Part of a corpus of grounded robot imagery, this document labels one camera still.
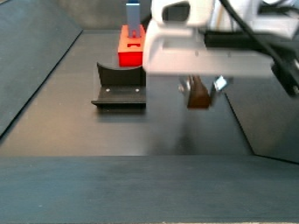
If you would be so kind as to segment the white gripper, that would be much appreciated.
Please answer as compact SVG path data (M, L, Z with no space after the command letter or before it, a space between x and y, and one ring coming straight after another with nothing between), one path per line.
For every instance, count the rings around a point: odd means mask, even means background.
M263 0L152 0L143 67L150 74L219 75L210 90L214 105L231 77L270 77L278 46L299 58L299 10ZM191 77L179 78L191 96Z

